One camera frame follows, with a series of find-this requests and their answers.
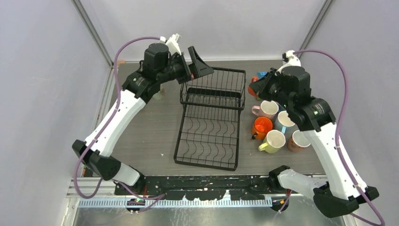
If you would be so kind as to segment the toy block building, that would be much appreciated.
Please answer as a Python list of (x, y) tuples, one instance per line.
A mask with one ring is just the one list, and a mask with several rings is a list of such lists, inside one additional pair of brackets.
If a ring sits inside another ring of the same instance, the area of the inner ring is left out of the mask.
[(258, 79), (261, 79), (267, 75), (268, 72), (257, 72), (256, 76)]

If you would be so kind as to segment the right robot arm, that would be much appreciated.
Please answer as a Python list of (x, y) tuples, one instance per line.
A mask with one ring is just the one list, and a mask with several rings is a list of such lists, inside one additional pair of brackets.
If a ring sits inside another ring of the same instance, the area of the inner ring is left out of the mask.
[(376, 199), (379, 192), (356, 172), (341, 139), (335, 136), (337, 123), (332, 109), (311, 94), (310, 82), (310, 74), (303, 67), (288, 66), (270, 69), (248, 87), (251, 95), (285, 108), (310, 141), (327, 176), (325, 180), (311, 178), (283, 165), (270, 171), (268, 185), (274, 193), (289, 189), (312, 199), (328, 218), (348, 215), (360, 204)]

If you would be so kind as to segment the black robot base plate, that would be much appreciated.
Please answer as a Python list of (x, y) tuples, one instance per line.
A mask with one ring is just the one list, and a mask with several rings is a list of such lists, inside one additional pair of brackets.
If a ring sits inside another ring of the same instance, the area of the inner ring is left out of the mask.
[(262, 175), (222, 175), (222, 176), (145, 176), (133, 186), (125, 188), (115, 184), (116, 195), (130, 195), (134, 192), (140, 196), (156, 197), (164, 195), (163, 200), (189, 201), (221, 200), (229, 195), (234, 201), (261, 200), (266, 195), (288, 194), (286, 189), (273, 188), (268, 176)]

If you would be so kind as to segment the light blue mug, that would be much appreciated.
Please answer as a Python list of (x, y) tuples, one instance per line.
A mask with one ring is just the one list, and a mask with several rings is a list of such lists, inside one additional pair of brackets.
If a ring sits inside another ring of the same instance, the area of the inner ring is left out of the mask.
[(295, 123), (291, 121), (287, 111), (281, 111), (277, 115), (274, 124), (273, 124), (273, 129), (280, 131), (283, 134), (286, 134), (290, 129), (292, 129), (295, 126)]

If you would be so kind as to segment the orange mug front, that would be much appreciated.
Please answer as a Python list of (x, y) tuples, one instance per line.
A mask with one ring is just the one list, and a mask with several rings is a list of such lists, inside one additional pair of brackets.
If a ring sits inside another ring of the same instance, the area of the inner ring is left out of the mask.
[(253, 140), (265, 139), (266, 135), (273, 129), (273, 123), (271, 119), (261, 116), (255, 119), (252, 129), (251, 129), (251, 138)]

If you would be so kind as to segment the cream floral tall mug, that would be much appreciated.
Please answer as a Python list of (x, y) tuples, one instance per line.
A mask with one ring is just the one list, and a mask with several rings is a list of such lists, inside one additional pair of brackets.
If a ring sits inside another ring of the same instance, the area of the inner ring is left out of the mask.
[(165, 90), (161, 89), (160, 91), (158, 91), (157, 93), (155, 93), (152, 98), (155, 100), (161, 100), (165, 95)]

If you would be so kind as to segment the orange mug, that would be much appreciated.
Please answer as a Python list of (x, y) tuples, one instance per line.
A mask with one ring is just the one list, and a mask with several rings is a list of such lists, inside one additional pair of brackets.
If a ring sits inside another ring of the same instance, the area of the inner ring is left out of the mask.
[[(258, 81), (258, 80), (259, 80), (259, 78), (258, 78), (257, 76), (252, 77), (252, 79), (251, 79), (251, 81), (250, 81), (250, 84), (252, 84), (252, 83), (254, 83), (254, 82)], [(248, 86), (248, 89), (247, 89), (247, 90), (248, 90), (248, 93), (249, 93), (250, 95), (252, 95), (252, 96), (255, 97), (255, 98), (258, 98), (258, 95), (257, 95), (256, 92), (254, 91), (254, 89), (250, 87), (250, 85)]]
[(252, 129), (251, 129), (251, 138), (253, 140), (265, 139), (266, 135), (273, 129), (273, 123), (271, 119), (261, 116), (255, 119)]

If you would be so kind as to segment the salmon pink mug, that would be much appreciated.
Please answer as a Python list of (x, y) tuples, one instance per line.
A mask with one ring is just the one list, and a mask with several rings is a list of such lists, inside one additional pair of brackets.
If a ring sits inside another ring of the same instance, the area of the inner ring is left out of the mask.
[(291, 135), (287, 147), (291, 152), (300, 152), (311, 145), (310, 141), (306, 138), (303, 132), (296, 130)]

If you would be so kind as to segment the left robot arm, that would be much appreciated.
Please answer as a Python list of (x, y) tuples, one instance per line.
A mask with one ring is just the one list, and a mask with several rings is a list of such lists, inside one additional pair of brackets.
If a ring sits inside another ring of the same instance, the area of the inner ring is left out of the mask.
[(72, 149), (82, 161), (103, 180), (116, 180), (126, 184), (133, 195), (144, 190), (141, 173), (112, 157), (119, 137), (131, 120), (145, 107), (161, 84), (176, 80), (179, 84), (212, 74), (197, 54), (194, 47), (188, 48), (191, 64), (187, 64), (183, 53), (173, 52), (171, 45), (151, 44), (144, 52), (140, 68), (130, 74), (119, 92), (116, 101), (99, 126), (85, 140), (75, 140)]

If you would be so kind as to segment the pink faceted mug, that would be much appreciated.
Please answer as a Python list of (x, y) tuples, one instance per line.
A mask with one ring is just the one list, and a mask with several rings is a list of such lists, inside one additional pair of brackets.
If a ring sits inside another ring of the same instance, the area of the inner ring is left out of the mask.
[(279, 110), (279, 106), (274, 101), (263, 101), (260, 105), (252, 107), (252, 113), (257, 117), (273, 119)]

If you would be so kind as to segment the light green mug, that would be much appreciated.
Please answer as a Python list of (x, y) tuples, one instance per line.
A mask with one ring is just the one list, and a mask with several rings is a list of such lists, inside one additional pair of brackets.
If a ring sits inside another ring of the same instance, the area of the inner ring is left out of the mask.
[(285, 135), (282, 132), (273, 129), (267, 133), (262, 144), (259, 145), (258, 150), (273, 154), (279, 151), (285, 144)]

